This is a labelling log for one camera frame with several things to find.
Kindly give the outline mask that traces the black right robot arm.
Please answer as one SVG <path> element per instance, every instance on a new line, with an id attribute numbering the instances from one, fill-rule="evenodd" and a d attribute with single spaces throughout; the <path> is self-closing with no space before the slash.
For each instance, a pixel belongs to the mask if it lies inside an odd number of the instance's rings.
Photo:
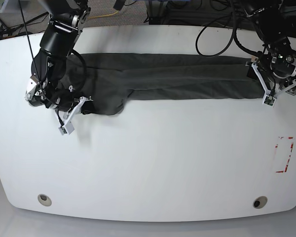
<path id="1" fill-rule="evenodd" d="M 83 57 L 74 50 L 84 23 L 90 14 L 86 0 L 41 0 L 49 13 L 38 54 L 33 57 L 31 81 L 25 99 L 32 107 L 45 106 L 62 112 L 70 112 L 85 96 L 82 91 L 87 79 L 87 67 Z M 67 70 L 67 57 L 75 55 L 82 64 L 80 82 L 71 83 L 72 89 L 64 86 L 61 79 Z"/>

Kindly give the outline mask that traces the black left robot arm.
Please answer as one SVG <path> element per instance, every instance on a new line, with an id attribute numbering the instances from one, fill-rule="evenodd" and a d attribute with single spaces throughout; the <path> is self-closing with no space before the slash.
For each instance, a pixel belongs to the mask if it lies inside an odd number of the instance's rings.
<path id="1" fill-rule="evenodd" d="M 246 18 L 250 20 L 268 55 L 261 66 L 269 68 L 278 79 L 280 89 L 291 86 L 296 80 L 296 50 L 288 39 L 288 23 L 282 16 L 280 0 L 240 0 Z"/>

